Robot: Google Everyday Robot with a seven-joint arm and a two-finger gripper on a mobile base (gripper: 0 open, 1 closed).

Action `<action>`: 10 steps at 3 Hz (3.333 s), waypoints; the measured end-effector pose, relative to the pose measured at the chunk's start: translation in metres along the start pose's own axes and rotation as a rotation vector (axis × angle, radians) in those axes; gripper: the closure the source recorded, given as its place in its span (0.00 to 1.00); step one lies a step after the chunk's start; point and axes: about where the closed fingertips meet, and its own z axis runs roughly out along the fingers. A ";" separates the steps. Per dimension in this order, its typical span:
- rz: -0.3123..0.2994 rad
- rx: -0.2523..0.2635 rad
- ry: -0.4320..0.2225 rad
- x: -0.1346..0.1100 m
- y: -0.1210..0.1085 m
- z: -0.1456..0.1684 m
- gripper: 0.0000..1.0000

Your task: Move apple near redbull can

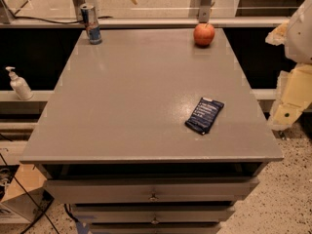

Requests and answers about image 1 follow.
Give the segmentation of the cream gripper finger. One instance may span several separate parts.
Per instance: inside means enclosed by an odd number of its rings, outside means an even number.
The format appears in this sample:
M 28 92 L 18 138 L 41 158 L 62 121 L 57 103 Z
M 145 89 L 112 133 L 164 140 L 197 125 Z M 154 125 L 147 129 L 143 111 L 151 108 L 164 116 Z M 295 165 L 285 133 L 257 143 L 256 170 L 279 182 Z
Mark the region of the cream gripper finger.
M 268 33 L 265 38 L 265 42 L 274 46 L 285 44 L 288 24 L 289 23 L 285 21 L 275 27 L 271 32 Z
M 312 65 L 299 63 L 290 72 L 281 71 L 277 80 L 276 99 L 269 116 L 272 130 L 285 130 L 312 103 Z

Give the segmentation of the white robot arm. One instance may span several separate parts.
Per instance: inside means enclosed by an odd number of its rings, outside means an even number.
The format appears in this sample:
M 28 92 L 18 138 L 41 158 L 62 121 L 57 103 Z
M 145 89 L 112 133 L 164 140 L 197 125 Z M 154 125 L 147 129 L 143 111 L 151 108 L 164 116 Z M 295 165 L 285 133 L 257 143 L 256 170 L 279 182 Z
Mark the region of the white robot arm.
M 280 72 L 269 112 L 270 128 L 283 131 L 312 103 L 312 0 L 305 0 L 288 21 L 267 35 L 265 42 L 284 45 L 286 58 L 295 62 L 290 72 Z

